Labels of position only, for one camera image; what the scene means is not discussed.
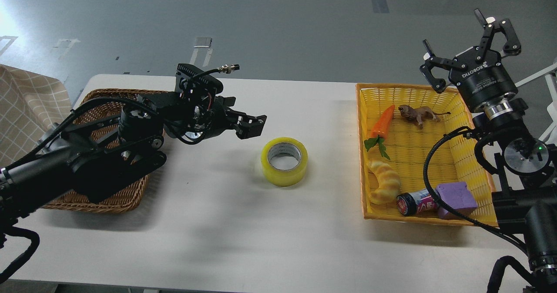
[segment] metal stand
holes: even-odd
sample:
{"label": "metal stand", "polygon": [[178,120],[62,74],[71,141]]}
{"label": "metal stand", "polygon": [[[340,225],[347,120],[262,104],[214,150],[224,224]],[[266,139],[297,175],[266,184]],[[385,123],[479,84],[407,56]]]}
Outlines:
{"label": "metal stand", "polygon": [[553,132],[553,130],[557,128],[557,81],[555,78],[555,71],[557,71],[557,59],[555,59],[555,61],[556,62],[550,65],[549,67],[546,67],[545,69],[540,70],[532,74],[531,76],[521,81],[518,81],[517,84],[515,84],[517,87],[519,87],[539,77],[545,77],[545,81],[547,82],[547,88],[549,89],[551,100],[553,101],[547,107],[547,112],[549,112],[551,119],[553,119],[553,123],[550,124],[547,130],[545,130],[545,132],[540,136],[540,140],[542,141],[547,141],[551,132]]}

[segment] orange carrot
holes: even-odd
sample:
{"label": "orange carrot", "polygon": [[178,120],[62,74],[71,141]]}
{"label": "orange carrot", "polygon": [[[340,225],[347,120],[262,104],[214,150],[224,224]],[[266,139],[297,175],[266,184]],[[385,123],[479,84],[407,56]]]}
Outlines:
{"label": "orange carrot", "polygon": [[377,138],[378,136],[386,140],[386,136],[389,134],[390,123],[393,120],[394,115],[394,105],[387,108],[381,117],[377,121],[376,125],[373,126],[372,132],[370,133],[371,138]]}
{"label": "orange carrot", "polygon": [[376,125],[373,126],[372,131],[370,132],[370,138],[364,140],[364,146],[366,150],[369,152],[369,149],[373,146],[379,146],[379,152],[381,156],[390,160],[390,157],[386,153],[386,146],[383,142],[386,139],[386,136],[389,134],[390,123],[393,120],[394,115],[394,105],[387,108],[379,117]]}

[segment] croissant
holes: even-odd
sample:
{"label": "croissant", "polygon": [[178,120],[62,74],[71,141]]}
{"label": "croissant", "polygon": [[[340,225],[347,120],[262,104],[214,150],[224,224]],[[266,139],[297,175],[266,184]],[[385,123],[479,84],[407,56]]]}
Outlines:
{"label": "croissant", "polygon": [[394,202],[400,191],[400,176],[392,169],[392,167],[383,162],[381,156],[370,150],[367,166],[369,170],[377,177],[379,187],[370,193],[369,199],[373,204],[382,205],[388,202]]}

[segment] table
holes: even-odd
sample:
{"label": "table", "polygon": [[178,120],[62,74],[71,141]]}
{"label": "table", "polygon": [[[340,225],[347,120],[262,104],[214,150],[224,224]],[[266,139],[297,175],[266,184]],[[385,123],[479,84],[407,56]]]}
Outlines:
{"label": "table", "polygon": [[[97,88],[172,90],[174,77],[96,75]],[[40,234],[13,279],[235,292],[483,292],[496,259],[526,257],[477,227],[362,219],[354,83],[222,79],[235,110],[267,115],[263,134],[232,131],[168,160],[141,205],[101,215],[40,209],[19,226]],[[277,188],[259,154],[280,136],[309,153],[305,178]],[[9,239],[5,266],[27,243]],[[502,292],[527,283],[507,271]]]}

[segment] tape roll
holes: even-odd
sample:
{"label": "tape roll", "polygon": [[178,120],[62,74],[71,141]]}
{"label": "tape roll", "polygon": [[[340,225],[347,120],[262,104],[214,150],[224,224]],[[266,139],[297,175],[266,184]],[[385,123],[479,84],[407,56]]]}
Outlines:
{"label": "tape roll", "polygon": [[[293,156],[298,164],[289,170],[275,168],[271,160],[278,156]],[[265,178],[276,186],[291,186],[306,174],[308,151],[303,144],[293,138],[275,138],[265,145],[261,152],[261,166]]]}

